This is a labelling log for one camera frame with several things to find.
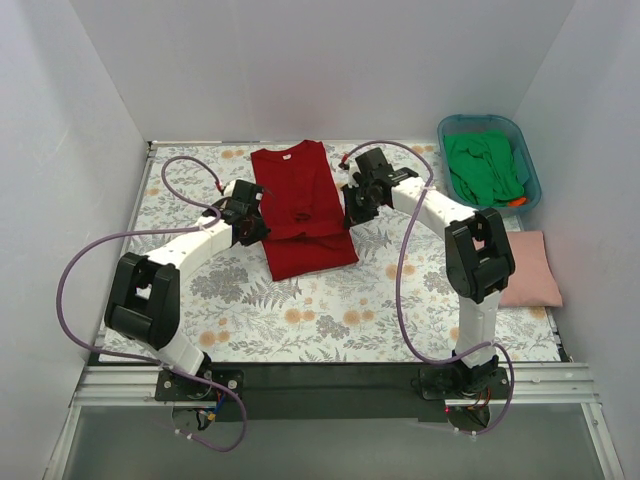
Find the red t shirt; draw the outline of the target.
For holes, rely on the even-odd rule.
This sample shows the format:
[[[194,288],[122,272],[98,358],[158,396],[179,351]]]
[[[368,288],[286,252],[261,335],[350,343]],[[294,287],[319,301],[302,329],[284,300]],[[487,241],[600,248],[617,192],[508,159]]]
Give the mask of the red t shirt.
[[[261,213],[270,233],[262,245],[274,281],[358,261],[323,143],[260,149],[251,163],[267,191]]]

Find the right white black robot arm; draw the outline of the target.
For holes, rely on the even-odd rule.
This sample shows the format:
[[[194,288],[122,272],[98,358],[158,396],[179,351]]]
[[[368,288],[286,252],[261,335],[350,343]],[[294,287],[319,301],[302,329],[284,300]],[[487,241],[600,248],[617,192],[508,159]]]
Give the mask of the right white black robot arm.
[[[444,243],[446,277],[459,298],[458,339],[448,359],[418,358],[423,392],[438,398],[475,397],[505,379],[499,366],[496,319],[515,260],[500,213],[475,210],[432,189],[409,168],[394,168],[379,148],[342,164],[346,227],[373,220],[381,207],[409,215]]]

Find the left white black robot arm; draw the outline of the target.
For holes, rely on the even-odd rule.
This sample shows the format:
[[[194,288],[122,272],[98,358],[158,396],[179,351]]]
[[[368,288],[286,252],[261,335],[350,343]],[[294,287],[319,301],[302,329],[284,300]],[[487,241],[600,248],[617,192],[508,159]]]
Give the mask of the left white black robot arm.
[[[238,391],[242,376],[216,373],[209,355],[182,331],[182,282],[231,247],[267,237],[270,229],[260,212],[266,192],[263,186],[234,180],[193,226],[147,253],[128,252],[117,263],[106,327],[144,347],[161,368],[177,370],[178,387],[190,399],[208,397],[213,381]]]

